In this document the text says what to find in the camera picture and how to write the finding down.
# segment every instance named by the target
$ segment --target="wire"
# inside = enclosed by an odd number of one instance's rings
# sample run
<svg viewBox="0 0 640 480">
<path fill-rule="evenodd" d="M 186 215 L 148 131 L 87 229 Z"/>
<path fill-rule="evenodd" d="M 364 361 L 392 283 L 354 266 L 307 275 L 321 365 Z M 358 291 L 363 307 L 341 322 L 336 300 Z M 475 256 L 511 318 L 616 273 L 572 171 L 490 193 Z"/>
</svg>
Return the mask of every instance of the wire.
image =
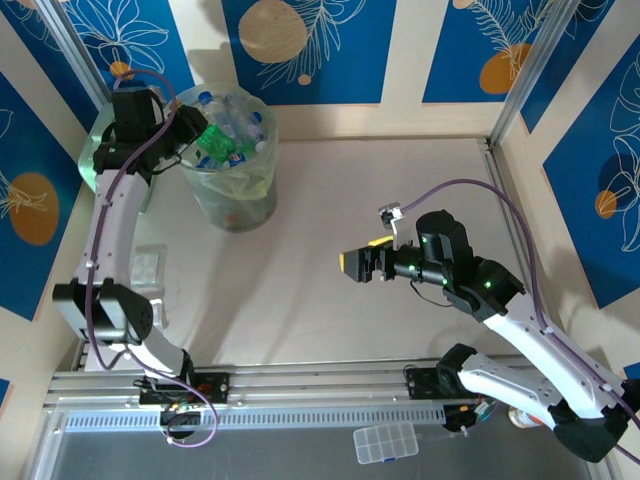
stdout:
<svg viewBox="0 0 640 480">
<path fill-rule="evenodd" d="M 640 465 L 640 458 L 636 457 L 633 453 L 629 452 L 626 448 L 621 447 L 620 445 L 616 445 L 616 450 L 618 450 L 621 454 L 627 457 L 636 465 Z"/>
<path fill-rule="evenodd" d="M 131 154 L 131 156 L 123 163 L 122 167 L 120 167 L 120 170 L 118 170 L 118 172 L 116 173 L 115 177 L 113 178 L 113 182 L 109 186 L 109 189 L 107 190 L 107 193 L 106 193 L 104 199 L 102 200 L 102 208 L 100 209 L 100 213 L 98 215 L 98 220 L 96 222 L 96 228 L 95 228 L 93 243 L 91 245 L 91 251 L 89 253 L 89 261 L 86 264 L 86 267 L 87 267 L 87 288 L 85 290 L 85 298 L 84 298 L 84 314 L 85 314 L 85 318 L 87 320 L 87 334 L 88 334 L 88 337 L 89 337 L 89 343 L 91 344 L 91 347 L 93 348 L 93 350 L 94 350 L 94 352 L 96 354 L 96 360 L 98 361 L 98 365 L 100 365 L 100 368 L 103 371 L 112 370 L 113 367 L 122 358 L 122 356 L 126 353 L 126 354 L 130 355 L 131 358 L 134 360 L 134 362 L 136 362 L 143 370 L 151 372 L 151 373 L 153 373 L 153 374 L 155 374 L 155 375 L 157 375 L 159 377 L 162 377 L 165 380 L 167 380 L 167 381 L 169 381 L 169 382 L 171 382 L 171 383 L 173 383 L 175 385 L 179 385 L 180 387 L 182 387 L 185 390 L 187 390 L 187 391 L 191 392 L 192 394 L 196 395 L 197 397 L 199 397 L 203 401 L 203 403 L 213 412 L 213 420 L 214 420 L 213 428 L 211 429 L 211 432 L 209 433 L 207 438 L 205 438 L 201 442 L 193 443 L 193 444 L 177 443 L 175 441 L 172 442 L 174 445 L 176 445 L 178 447 L 181 447 L 181 448 L 196 448 L 196 447 L 200 447 L 202 445 L 205 445 L 206 443 L 211 441 L 213 439 L 213 437 L 215 436 L 217 430 L 218 430 L 218 413 L 216 412 L 216 409 L 214 408 L 213 404 L 202 393 L 200 393 L 197 389 L 193 388 L 191 385 L 188 385 L 186 382 L 183 382 L 179 378 L 172 377 L 172 376 L 170 376 L 170 375 L 168 375 L 168 374 L 166 374 L 164 372 L 161 372 L 160 370 L 156 370 L 156 369 L 151 368 L 148 365 L 146 365 L 144 362 L 142 362 L 138 357 L 136 357 L 133 354 L 133 352 L 130 350 L 128 345 L 125 346 L 124 350 L 118 352 L 116 354 L 116 356 L 113 358 L 113 360 L 111 361 L 111 363 L 109 363 L 107 365 L 105 363 L 104 359 L 102 358 L 102 355 L 100 354 L 100 350 L 98 349 L 98 341 L 96 339 L 95 327 L 94 327 L 94 322 L 93 322 L 93 315 L 92 315 L 93 282 L 95 280 L 96 270 L 99 268 L 99 265 L 97 264 L 98 251 L 99 251 L 99 248 L 100 248 L 100 240 L 102 238 L 102 231 L 104 230 L 104 225 L 105 225 L 105 222 L 106 222 L 107 212 L 109 210 L 109 207 L 110 207 L 110 204 L 111 204 L 111 200 L 113 199 L 113 196 L 114 196 L 115 191 L 116 191 L 116 189 L 118 187 L 118 184 L 120 183 L 120 181 L 122 180 L 122 178 L 126 174 L 127 169 L 129 168 L 129 166 L 142 153 L 144 153 L 149 147 L 151 147 L 158 139 L 160 139 L 160 137 L 162 137 L 162 135 L 165 134 L 165 132 L 171 126 L 171 123 L 173 122 L 173 119 L 176 116 L 176 110 L 177 110 L 177 97 L 176 97 L 176 93 L 175 93 L 173 87 L 167 81 L 167 79 L 165 79 L 162 75 L 160 75 L 159 73 L 154 72 L 152 70 L 147 70 L 147 69 L 129 70 L 129 71 L 125 72 L 124 74 L 118 76 L 118 78 L 116 79 L 116 81 L 115 81 L 115 83 L 113 85 L 113 89 L 117 90 L 118 87 L 120 86 L 120 83 L 122 83 L 122 80 L 124 79 L 124 77 L 128 77 L 131 74 L 151 75 L 151 76 L 156 77 L 157 79 L 159 79 L 162 83 L 164 83 L 164 85 L 167 87 L 167 90 L 169 91 L 169 94 L 171 96 L 171 113 L 169 114 L 169 116 L 167 117 L 166 121 L 164 122 L 164 125 L 162 125 L 162 127 L 149 140 L 147 140 L 142 145 L 140 145 Z"/>
<path fill-rule="evenodd" d="M 536 258 L 535 258 L 535 246 L 533 242 L 533 234 L 531 233 L 531 229 L 529 228 L 527 221 L 524 219 L 524 216 L 522 215 L 522 213 L 520 212 L 516 204 L 513 203 L 513 201 L 509 197 L 507 197 L 503 192 L 501 192 L 499 189 L 497 189 L 496 187 L 494 187 L 489 183 L 486 183 L 480 180 L 471 179 L 471 178 L 458 178 L 458 179 L 449 180 L 447 182 L 441 183 L 440 185 L 437 185 L 436 187 L 432 188 L 431 190 L 429 190 L 428 192 L 426 192 L 425 194 L 421 195 L 416 200 L 411 202 L 409 205 L 401 209 L 401 211 L 403 214 L 406 214 L 409 211 L 413 210 L 418 205 L 420 205 L 422 202 L 424 202 L 427 198 L 439 192 L 440 190 L 443 190 L 452 185 L 460 185 L 460 184 L 476 185 L 476 186 L 485 188 L 487 190 L 490 190 L 493 193 L 495 193 L 500 198 L 500 200 L 502 200 L 509 207 L 509 210 L 511 210 L 513 215 L 516 217 L 518 223 L 520 224 L 520 227 L 522 228 L 522 231 L 525 237 L 525 242 L 527 244 L 527 252 L 529 254 L 529 271 L 531 273 L 531 290 L 532 290 L 532 297 L 533 297 L 533 305 L 536 313 L 536 319 L 538 321 L 538 324 L 540 325 L 540 329 L 544 332 L 544 334 L 559 350 L 561 350 L 564 354 L 566 354 L 574 362 L 576 362 L 584 372 L 588 373 L 591 376 L 591 378 L 596 381 L 596 383 L 600 388 L 605 390 L 605 385 L 608 385 L 608 382 L 606 382 L 605 379 L 602 378 L 602 376 L 596 370 L 594 370 L 591 367 L 591 365 L 589 365 L 580 355 L 578 355 L 569 345 L 567 345 L 564 341 L 562 341 L 562 339 L 555 334 L 553 327 L 551 327 L 549 325 L 549 322 L 547 322 L 547 320 L 544 318 L 544 313 L 542 308 L 542 297 L 540 296 L 540 289 L 538 286 L 538 273 L 536 270 Z M 629 415 L 629 417 L 631 418 L 633 423 L 636 425 L 636 427 L 640 429 L 640 419 L 635 414 L 633 409 L 629 406 L 629 404 L 614 390 L 610 390 L 608 393 L 616 401 L 616 403 L 622 406 L 622 408 L 627 413 L 627 415 Z M 632 460 L 638 465 L 640 465 L 639 458 L 633 456 L 631 453 L 627 452 L 626 450 L 625 452 L 622 452 L 622 453 L 629 458 L 633 457 Z"/>
<path fill-rule="evenodd" d="M 218 424 L 220 423 L 220 420 L 218 418 L 218 412 L 216 411 L 215 407 L 213 406 L 213 404 L 209 401 L 209 399 L 202 393 L 200 392 L 197 388 L 192 387 L 191 385 L 189 385 L 186 382 L 183 382 L 182 380 L 180 380 L 179 378 L 176 377 L 172 377 L 170 375 L 167 375 L 164 372 L 161 372 L 160 370 L 157 370 L 155 368 L 149 367 L 148 365 L 145 365 L 144 362 L 142 362 L 138 357 L 136 357 L 134 355 L 134 353 L 129 349 L 129 347 L 125 347 L 125 351 L 131 355 L 131 358 L 133 359 L 134 362 L 136 362 L 140 367 L 142 367 L 145 371 L 151 372 L 155 375 L 158 375 L 159 377 L 164 378 L 165 380 L 170 381 L 171 383 L 174 383 L 176 385 L 180 385 L 182 388 L 184 388 L 185 390 L 191 392 L 193 395 L 196 395 L 198 398 L 200 398 L 200 400 L 202 400 L 202 402 L 211 410 L 211 412 L 213 413 L 213 427 L 211 428 L 211 431 L 209 432 L 209 435 L 207 435 L 207 438 L 205 438 L 204 440 L 197 442 L 197 443 L 176 443 L 175 441 L 171 442 L 173 445 L 177 446 L 177 447 L 181 447 L 181 448 L 198 448 L 198 447 L 202 447 L 203 445 L 206 445 L 207 443 L 209 443 L 211 440 L 213 440 L 213 437 L 216 436 L 216 433 L 218 431 Z M 171 436 L 171 433 L 168 431 L 167 432 L 167 438 L 173 438 Z"/>
<path fill-rule="evenodd" d="M 166 167 L 161 168 L 160 170 L 154 170 L 153 172 L 151 172 L 151 175 L 160 175 L 161 173 L 166 172 L 170 168 L 173 168 L 176 165 L 180 165 L 180 163 L 182 163 L 182 156 L 180 154 L 178 154 L 177 156 L 178 156 L 178 159 L 175 162 L 173 162 L 170 165 L 167 165 Z"/>
<path fill-rule="evenodd" d="M 435 305 L 436 307 L 441 307 L 441 308 L 449 308 L 449 307 L 453 307 L 453 303 L 449 303 L 444 304 L 444 303 L 438 303 L 434 300 L 431 300 L 425 296 L 423 296 L 418 289 L 416 288 L 415 283 L 413 283 L 413 280 L 409 281 L 409 286 L 413 289 L 414 292 L 416 292 L 416 295 L 418 295 L 421 299 L 423 299 L 425 302 L 429 302 L 431 305 Z"/>
</svg>

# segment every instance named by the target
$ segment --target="wallpaper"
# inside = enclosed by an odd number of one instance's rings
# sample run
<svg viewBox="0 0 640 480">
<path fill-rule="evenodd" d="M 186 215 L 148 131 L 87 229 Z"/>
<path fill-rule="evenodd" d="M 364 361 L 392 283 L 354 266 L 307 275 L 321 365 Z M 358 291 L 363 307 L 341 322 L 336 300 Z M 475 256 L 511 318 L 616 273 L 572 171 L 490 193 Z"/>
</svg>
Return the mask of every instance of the wallpaper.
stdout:
<svg viewBox="0 0 640 480">
<path fill-rule="evenodd" d="M 595 299 L 640 287 L 640 37 L 544 163 Z"/>
<path fill-rule="evenodd" d="M 31 0 L 0 0 L 0 11 L 85 130 L 91 130 L 98 111 L 35 10 L 35 5 Z"/>
<path fill-rule="evenodd" d="M 2 417 L 2 406 L 8 394 L 9 394 L 9 381 L 3 378 L 0 378 L 0 417 Z"/>
<path fill-rule="evenodd" d="M 615 0 L 582 0 L 520 113 L 529 132 L 569 75 Z"/>
<path fill-rule="evenodd" d="M 500 102 L 553 0 L 451 0 L 425 103 Z"/>
<path fill-rule="evenodd" d="M 32 320 L 81 179 L 2 74 L 0 150 L 0 307 Z"/>
<path fill-rule="evenodd" d="M 131 68 L 161 73 L 176 93 L 194 85 L 168 0 L 69 0 L 64 9 L 109 86 Z"/>
<path fill-rule="evenodd" d="M 238 83 L 271 105 L 379 103 L 395 0 L 222 0 Z"/>
</svg>

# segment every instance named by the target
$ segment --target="white robotic arm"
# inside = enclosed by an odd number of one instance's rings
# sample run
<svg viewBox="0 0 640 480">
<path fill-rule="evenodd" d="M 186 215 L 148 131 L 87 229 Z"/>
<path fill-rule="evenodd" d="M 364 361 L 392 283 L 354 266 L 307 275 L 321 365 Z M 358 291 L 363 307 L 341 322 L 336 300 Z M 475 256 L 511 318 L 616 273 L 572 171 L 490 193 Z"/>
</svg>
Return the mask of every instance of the white robotic arm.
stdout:
<svg viewBox="0 0 640 480">
<path fill-rule="evenodd" d="M 448 212 L 420 217 L 419 246 L 413 246 L 399 234 L 403 229 L 398 211 L 397 204 L 379 211 L 385 226 L 393 230 L 393 239 L 343 253 L 343 272 L 357 282 L 370 281 L 373 271 L 379 270 L 385 281 L 405 277 L 440 285 L 455 308 L 509 341 L 546 377 L 502 366 L 458 344 L 437 366 L 443 396 L 467 391 L 496 398 L 547 425 L 576 455 L 600 461 L 631 418 L 617 399 L 637 412 L 640 382 L 622 380 L 546 318 L 540 322 L 522 283 L 499 263 L 474 256 L 464 226 Z M 585 365 L 600 378 L 596 380 Z"/>
<path fill-rule="evenodd" d="M 53 300 L 80 338 L 93 342 L 93 332 L 98 349 L 128 350 L 150 367 L 146 374 L 160 382 L 162 377 L 153 370 L 191 383 L 189 355 L 153 326 L 151 303 L 131 290 L 129 273 L 138 212 L 154 169 L 207 126 L 197 109 L 183 105 L 161 134 L 165 120 L 159 103 L 152 89 L 113 93 L 115 121 L 93 157 L 96 201 L 87 242 L 73 280 L 56 285 Z M 161 136 L 150 140 L 156 134 Z M 141 145 L 143 153 L 135 157 Z M 135 160 L 127 167 L 131 158 Z M 87 311 L 89 294 L 91 310 Z"/>
</svg>

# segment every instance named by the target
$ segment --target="bottle cap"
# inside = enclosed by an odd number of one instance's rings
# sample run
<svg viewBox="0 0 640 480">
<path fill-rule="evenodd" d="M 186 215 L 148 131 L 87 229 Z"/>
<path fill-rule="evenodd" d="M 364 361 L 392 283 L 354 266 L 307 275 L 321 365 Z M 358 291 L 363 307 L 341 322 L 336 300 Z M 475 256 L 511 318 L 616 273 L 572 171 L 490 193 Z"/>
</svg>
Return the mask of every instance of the bottle cap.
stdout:
<svg viewBox="0 0 640 480">
<path fill-rule="evenodd" d="M 198 95 L 198 101 L 202 105 L 206 105 L 207 103 L 211 102 L 212 100 L 213 100 L 213 95 L 211 95 L 211 92 L 200 92 L 200 95 Z"/>
</svg>

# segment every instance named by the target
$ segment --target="small plastic container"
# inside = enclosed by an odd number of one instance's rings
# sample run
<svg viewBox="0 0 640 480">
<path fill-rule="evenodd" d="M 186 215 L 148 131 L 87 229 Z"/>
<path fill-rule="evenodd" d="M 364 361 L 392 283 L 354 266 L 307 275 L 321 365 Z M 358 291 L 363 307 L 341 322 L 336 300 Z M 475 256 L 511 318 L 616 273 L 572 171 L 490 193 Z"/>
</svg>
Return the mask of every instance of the small plastic container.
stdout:
<svg viewBox="0 0 640 480">
<path fill-rule="evenodd" d="M 418 439 L 410 422 L 361 428 L 353 432 L 353 442 L 361 465 L 418 454 Z"/>
</svg>

